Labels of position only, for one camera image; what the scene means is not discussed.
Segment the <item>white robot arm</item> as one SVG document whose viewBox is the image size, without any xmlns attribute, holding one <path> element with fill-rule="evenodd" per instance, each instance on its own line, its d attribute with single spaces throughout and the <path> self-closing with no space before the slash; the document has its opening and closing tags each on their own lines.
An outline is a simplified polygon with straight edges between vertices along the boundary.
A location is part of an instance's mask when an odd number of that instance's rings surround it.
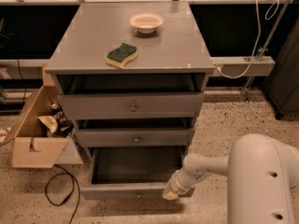
<svg viewBox="0 0 299 224">
<path fill-rule="evenodd" d="M 227 157 L 191 153 L 163 192 L 176 200 L 212 175 L 227 177 L 228 224 L 295 224 L 292 194 L 299 190 L 299 149 L 262 134 L 247 134 Z"/>
</svg>

